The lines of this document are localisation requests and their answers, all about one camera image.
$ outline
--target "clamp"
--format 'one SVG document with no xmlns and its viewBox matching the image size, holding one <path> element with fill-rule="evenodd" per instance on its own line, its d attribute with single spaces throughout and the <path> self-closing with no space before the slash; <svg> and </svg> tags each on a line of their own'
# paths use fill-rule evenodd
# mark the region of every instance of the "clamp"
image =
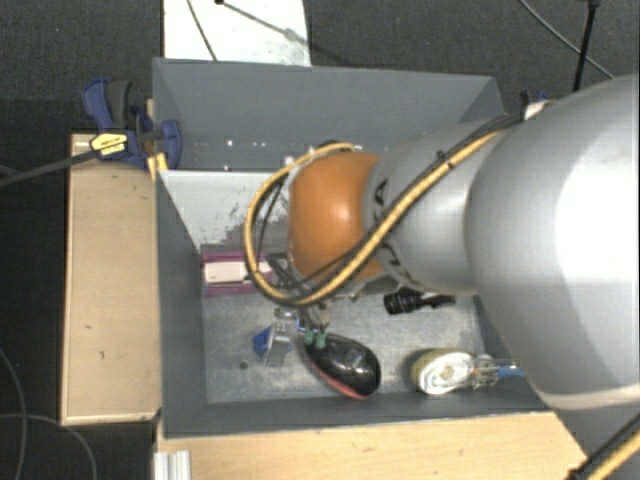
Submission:
<svg viewBox="0 0 640 480">
<path fill-rule="evenodd" d="M 164 152 L 167 166 L 175 169 L 182 155 L 182 136 L 177 121 L 163 121 L 159 129 L 154 130 L 149 115 L 139 107 L 129 105 L 130 89 L 128 80 L 105 79 L 94 80 L 83 89 L 84 109 L 100 131 L 91 140 L 91 149 L 99 160 L 124 162 L 143 170 L 147 169 L 148 158 Z"/>
</svg>

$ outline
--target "black computer mouse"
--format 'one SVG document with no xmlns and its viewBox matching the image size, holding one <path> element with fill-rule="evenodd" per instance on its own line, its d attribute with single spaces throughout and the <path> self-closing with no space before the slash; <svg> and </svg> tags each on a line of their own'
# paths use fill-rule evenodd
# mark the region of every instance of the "black computer mouse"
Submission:
<svg viewBox="0 0 640 480">
<path fill-rule="evenodd" d="M 342 394 L 363 399 L 380 386 L 380 362 L 362 343 L 328 334 L 322 348 L 305 345 L 312 368 Z"/>
</svg>

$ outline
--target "wooden table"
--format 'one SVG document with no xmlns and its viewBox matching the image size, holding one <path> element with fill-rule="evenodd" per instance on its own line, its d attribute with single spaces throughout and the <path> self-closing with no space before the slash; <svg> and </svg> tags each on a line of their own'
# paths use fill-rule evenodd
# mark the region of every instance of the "wooden table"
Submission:
<svg viewBox="0 0 640 480">
<path fill-rule="evenodd" d="M 86 149 L 74 135 L 72 151 Z M 160 407 L 153 184 L 91 161 L 70 174 L 61 415 L 65 425 L 150 420 Z M 553 413 L 165 440 L 192 478 L 564 478 L 584 460 Z"/>
</svg>

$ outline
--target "clear plastic item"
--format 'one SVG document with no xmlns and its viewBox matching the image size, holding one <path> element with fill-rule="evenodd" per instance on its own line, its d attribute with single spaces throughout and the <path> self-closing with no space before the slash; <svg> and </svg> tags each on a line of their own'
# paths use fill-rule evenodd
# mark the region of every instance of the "clear plastic item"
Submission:
<svg viewBox="0 0 640 480">
<path fill-rule="evenodd" d="M 524 376 L 513 359 L 494 359 L 486 354 L 474 356 L 447 348 L 425 351 L 411 368 L 411 380 L 428 395 L 493 386 L 511 376 Z"/>
</svg>

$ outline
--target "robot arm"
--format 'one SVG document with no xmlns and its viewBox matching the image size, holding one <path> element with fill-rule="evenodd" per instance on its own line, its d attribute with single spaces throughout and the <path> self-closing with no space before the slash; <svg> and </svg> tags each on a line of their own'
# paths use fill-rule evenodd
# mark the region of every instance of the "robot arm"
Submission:
<svg viewBox="0 0 640 480">
<path fill-rule="evenodd" d="M 458 125 L 379 159 L 321 148 L 287 171 L 299 168 L 288 258 L 300 282 L 264 286 L 251 211 L 248 270 L 302 308 L 380 269 L 413 290 L 478 295 L 529 383 L 593 452 L 640 412 L 637 95 L 637 75 L 619 78 L 531 119 Z"/>
</svg>

